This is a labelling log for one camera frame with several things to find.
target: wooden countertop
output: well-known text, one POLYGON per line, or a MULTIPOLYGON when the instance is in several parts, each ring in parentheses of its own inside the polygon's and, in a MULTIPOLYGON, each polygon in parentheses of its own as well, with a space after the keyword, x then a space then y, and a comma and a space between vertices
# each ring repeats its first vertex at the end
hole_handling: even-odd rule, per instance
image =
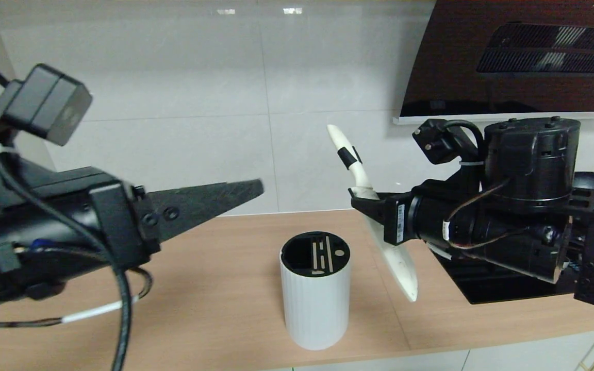
MULTIPOLYGON (((407 245, 419 300, 394 284, 356 211, 222 217, 163 244, 146 268, 153 291, 134 307, 126 371, 257 370, 488 347, 594 330, 594 306, 571 295, 470 305, 422 242, 407 245), (283 321, 278 252, 290 237, 326 230, 351 247, 349 328, 313 352, 283 321)), ((133 276, 135 289, 141 280, 133 276)), ((46 301, 0 306, 0 320, 60 316, 117 299, 109 270, 46 301)), ((0 369, 109 369, 118 313, 41 329, 0 329, 0 369)))

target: bolt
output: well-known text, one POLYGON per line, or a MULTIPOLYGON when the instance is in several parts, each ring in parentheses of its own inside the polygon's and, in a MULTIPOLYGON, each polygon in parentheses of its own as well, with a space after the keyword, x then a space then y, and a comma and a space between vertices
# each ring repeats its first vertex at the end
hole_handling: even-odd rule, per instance
POLYGON ((178 210, 177 207, 169 206, 164 210, 162 215, 167 221, 174 221, 180 216, 180 210, 178 210))
POLYGON ((149 226, 157 225, 157 217, 155 214, 146 214, 141 218, 142 223, 149 226))

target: vent grille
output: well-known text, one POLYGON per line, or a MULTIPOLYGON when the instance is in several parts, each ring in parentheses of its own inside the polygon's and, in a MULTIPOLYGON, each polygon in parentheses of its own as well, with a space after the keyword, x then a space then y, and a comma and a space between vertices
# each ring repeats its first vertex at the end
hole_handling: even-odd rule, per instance
POLYGON ((480 73, 594 73, 594 28, 505 24, 492 35, 480 73))
POLYGON ((594 54, 486 50, 477 71, 594 73, 594 54))

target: barcode label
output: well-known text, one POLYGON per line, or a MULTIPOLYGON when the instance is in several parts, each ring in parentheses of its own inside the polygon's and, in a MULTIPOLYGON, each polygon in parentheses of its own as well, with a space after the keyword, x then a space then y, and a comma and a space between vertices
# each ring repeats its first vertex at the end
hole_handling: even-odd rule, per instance
POLYGON ((396 225, 395 229, 395 241, 396 243, 403 242, 405 238, 405 204, 398 205, 398 225, 396 225))

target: white cylindrical container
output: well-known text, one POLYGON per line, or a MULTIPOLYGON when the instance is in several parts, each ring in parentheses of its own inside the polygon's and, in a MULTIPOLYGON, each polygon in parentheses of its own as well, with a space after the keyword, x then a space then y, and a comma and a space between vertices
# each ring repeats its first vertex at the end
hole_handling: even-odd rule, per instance
POLYGON ((329 348, 347 330, 350 307, 350 249, 340 237, 307 232, 281 249, 286 328, 297 345, 329 348))

